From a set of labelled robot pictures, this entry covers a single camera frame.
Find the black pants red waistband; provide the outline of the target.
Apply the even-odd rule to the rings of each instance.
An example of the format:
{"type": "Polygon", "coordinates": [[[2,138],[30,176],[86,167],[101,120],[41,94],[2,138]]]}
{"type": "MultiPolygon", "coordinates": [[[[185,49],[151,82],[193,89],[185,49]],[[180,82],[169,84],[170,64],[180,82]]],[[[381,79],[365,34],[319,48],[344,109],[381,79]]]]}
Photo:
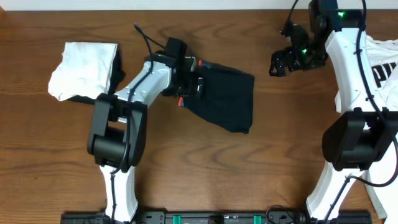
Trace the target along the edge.
{"type": "Polygon", "coordinates": [[[181,96],[178,105],[231,133],[248,134],[253,119],[253,75],[200,60],[195,92],[181,96]]]}

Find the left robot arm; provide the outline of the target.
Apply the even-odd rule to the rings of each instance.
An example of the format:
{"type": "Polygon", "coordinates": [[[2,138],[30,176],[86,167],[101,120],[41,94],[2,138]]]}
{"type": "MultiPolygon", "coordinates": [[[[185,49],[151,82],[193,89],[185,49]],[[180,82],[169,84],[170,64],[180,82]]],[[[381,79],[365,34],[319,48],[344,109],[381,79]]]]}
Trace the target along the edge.
{"type": "Polygon", "coordinates": [[[103,174],[107,207],[103,223],[130,223],[137,211],[134,173],[146,145],[147,114],[158,95],[201,98],[203,80],[194,73],[187,44],[169,38],[144,59],[140,73],[122,90],[95,100],[87,151],[103,174]]]}

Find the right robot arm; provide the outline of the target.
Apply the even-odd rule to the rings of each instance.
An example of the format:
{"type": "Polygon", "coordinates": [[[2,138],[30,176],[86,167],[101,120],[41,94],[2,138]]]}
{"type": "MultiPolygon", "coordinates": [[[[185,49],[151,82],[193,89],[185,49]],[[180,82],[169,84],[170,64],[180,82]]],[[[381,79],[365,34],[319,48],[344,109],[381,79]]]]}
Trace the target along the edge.
{"type": "Polygon", "coordinates": [[[336,1],[308,5],[309,37],[302,26],[287,19],[281,34],[290,47],[272,54],[270,75],[311,70],[331,60],[340,93],[340,117],[324,132],[325,165],[297,223],[365,223],[369,215],[339,214],[356,181],[372,164],[397,146],[397,112],[382,98],[366,50],[366,10],[340,9],[336,1]]]}

